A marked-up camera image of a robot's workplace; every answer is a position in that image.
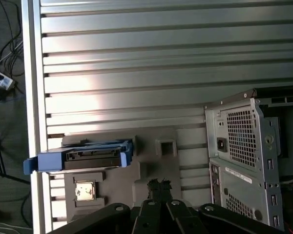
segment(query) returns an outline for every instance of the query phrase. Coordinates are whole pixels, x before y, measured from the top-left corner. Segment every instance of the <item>metal computer case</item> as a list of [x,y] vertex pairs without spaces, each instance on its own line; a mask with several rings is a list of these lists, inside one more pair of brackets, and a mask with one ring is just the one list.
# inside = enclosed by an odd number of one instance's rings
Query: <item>metal computer case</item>
[[281,230],[280,124],[263,107],[285,105],[293,106],[293,87],[254,89],[205,106],[213,202]]

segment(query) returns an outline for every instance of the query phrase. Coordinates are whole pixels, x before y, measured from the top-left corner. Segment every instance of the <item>power socket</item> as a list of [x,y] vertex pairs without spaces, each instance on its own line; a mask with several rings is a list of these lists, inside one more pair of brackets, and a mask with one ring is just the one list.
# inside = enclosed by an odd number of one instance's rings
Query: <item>power socket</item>
[[10,90],[14,87],[15,81],[0,72],[0,88]]

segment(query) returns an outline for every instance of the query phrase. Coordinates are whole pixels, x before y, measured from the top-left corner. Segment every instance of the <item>horizontal metal slat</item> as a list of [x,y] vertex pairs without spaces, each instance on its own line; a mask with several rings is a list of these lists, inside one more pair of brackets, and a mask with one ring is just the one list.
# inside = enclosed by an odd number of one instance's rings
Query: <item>horizontal metal slat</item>
[[78,15],[41,19],[42,33],[80,32],[182,25],[256,23],[293,20],[293,6],[244,7],[106,15]]
[[293,51],[293,43],[275,43],[260,45],[236,45],[201,47],[192,49],[171,49],[171,50],[151,50],[133,52],[98,53],[93,51],[83,51],[74,53],[48,54],[43,58],[44,65],[83,63],[83,62],[107,62],[136,59],[160,59],[183,56],[207,56],[207,55],[233,55],[248,53],[265,53]]
[[130,89],[178,85],[213,85],[263,79],[293,78],[293,62],[201,67],[142,72],[45,77],[46,93]]
[[177,147],[204,144],[206,141],[206,128],[177,130]]
[[293,51],[271,52],[271,53],[250,53],[235,55],[211,55],[211,56],[192,56],[178,58],[151,58],[128,61],[115,62],[94,62],[84,64],[68,64],[68,65],[48,65],[44,66],[45,73],[56,72],[75,72],[75,71],[91,71],[106,69],[124,69],[132,68],[139,71],[143,69],[157,70],[164,67],[189,67],[189,66],[208,66],[213,64],[230,64],[230,63],[250,63],[264,60],[276,59],[293,59]]
[[206,186],[210,184],[209,176],[200,176],[193,178],[183,178],[181,181],[181,187],[190,186]]
[[[206,134],[205,130],[202,129],[201,137],[202,139],[194,139],[193,141],[199,143],[206,143]],[[207,148],[201,149],[187,149],[187,150],[178,150],[179,155],[179,165],[180,167],[194,166],[194,165],[207,165],[209,163],[209,156]]]
[[194,178],[201,176],[209,176],[208,168],[181,170],[180,178]]
[[145,48],[293,39],[293,24],[203,28],[42,38],[42,52]]
[[124,11],[124,10],[151,10],[158,8],[182,8],[182,7],[203,7],[213,8],[218,5],[263,5],[263,4],[289,3],[289,0],[124,0],[121,3],[107,0],[97,2],[95,0],[41,0],[41,13],[74,13],[74,12],[100,12],[100,11]]
[[[260,83],[256,87],[286,86],[293,82]],[[54,96],[45,99],[47,114],[99,111],[123,108],[195,105],[217,101],[232,94],[254,88],[254,84],[202,88],[167,89],[92,95]]]
[[197,125],[204,123],[204,117],[180,117],[180,118],[164,118],[164,119],[145,119],[132,121],[119,121],[112,123],[97,123],[97,124],[78,124],[47,127],[48,134],[62,133],[81,133],[89,131],[109,131],[131,128],[150,128],[163,127],[174,125]]
[[206,203],[211,203],[210,189],[193,189],[181,191],[182,198],[191,203],[194,207],[200,207]]
[[65,200],[51,201],[52,217],[66,217],[66,202]]
[[172,109],[172,110],[155,110],[155,111],[141,111],[141,112],[120,112],[120,113],[106,113],[106,114],[77,114],[63,116],[52,116],[47,118],[47,125],[63,125],[63,124],[79,124],[91,122],[111,122],[120,120],[139,120],[139,119],[159,119],[159,118],[176,118],[176,117],[190,117],[203,115],[202,108],[192,109]]

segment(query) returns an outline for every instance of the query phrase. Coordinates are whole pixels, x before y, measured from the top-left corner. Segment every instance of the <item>label sticker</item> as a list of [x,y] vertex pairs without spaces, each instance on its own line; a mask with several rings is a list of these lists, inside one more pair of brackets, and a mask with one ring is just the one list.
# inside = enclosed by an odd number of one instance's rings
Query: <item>label sticker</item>
[[252,184],[252,179],[251,178],[248,178],[245,175],[242,175],[242,174],[240,174],[240,173],[238,173],[238,172],[236,172],[236,171],[234,171],[234,170],[232,170],[232,169],[230,169],[228,167],[226,167],[226,172],[229,172],[230,174],[232,174],[232,175],[234,175],[236,177],[239,177],[240,179],[243,179],[244,181]]

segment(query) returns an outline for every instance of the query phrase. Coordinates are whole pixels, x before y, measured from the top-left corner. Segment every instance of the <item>perforated mesh panel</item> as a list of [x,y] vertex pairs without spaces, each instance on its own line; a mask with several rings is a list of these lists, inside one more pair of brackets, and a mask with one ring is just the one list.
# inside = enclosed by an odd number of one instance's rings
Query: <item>perforated mesh panel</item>
[[250,110],[228,113],[229,152],[231,160],[255,167],[254,117]]
[[243,204],[241,201],[236,199],[234,196],[229,194],[229,199],[226,198],[227,209],[245,215],[246,217],[253,218],[253,211],[251,208]]

